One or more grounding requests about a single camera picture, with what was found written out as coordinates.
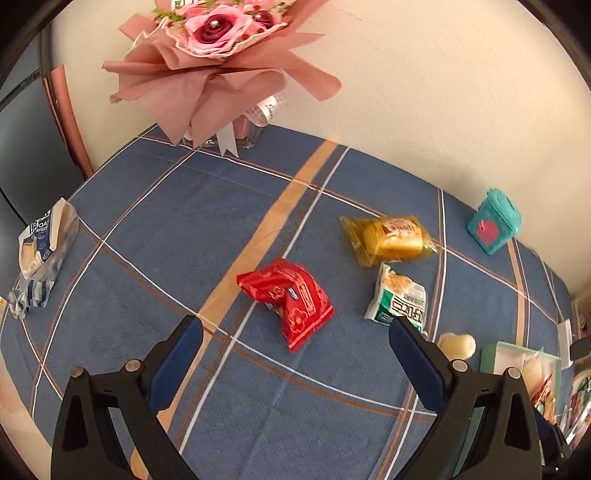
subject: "white snack bag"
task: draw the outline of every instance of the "white snack bag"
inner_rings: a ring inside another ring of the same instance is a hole
[[[389,265],[382,263],[375,283],[374,299],[365,312],[365,318],[390,325],[394,318],[405,316],[422,332],[426,314],[425,288],[404,275],[397,275]]]
[[[80,219],[76,208],[58,200],[42,218],[18,237],[21,275],[8,295],[12,315],[22,320],[30,307],[45,307],[61,265],[76,239]]]

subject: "pink heart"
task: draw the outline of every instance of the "pink heart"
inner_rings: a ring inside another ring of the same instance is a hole
[[[482,243],[488,246],[498,238],[499,227],[492,220],[481,220],[478,222],[476,234],[482,240]]]

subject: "red snack package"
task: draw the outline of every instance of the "red snack package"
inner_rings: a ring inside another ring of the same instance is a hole
[[[325,324],[335,312],[324,290],[300,265],[281,259],[236,277],[238,286],[253,300],[281,317],[281,331],[290,352]]]

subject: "teal box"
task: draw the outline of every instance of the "teal box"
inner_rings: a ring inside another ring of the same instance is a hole
[[[521,214],[507,195],[490,189],[466,228],[482,249],[492,255],[519,232]]]

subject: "snack wrapper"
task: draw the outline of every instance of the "snack wrapper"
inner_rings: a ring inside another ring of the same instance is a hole
[[[419,331],[423,331],[427,314],[427,292],[422,285],[403,275],[396,275],[389,265],[379,268],[374,299],[365,318],[390,325],[396,317],[404,316]]]
[[[429,232],[416,217],[340,218],[359,264],[404,262],[437,253]]]
[[[79,225],[76,208],[60,199],[20,234],[21,274],[17,286],[8,294],[8,306],[16,319],[24,320],[31,307],[46,307]]]
[[[279,314],[290,352],[296,351],[335,312],[324,290],[306,269],[284,259],[238,275],[236,282],[250,298]]]

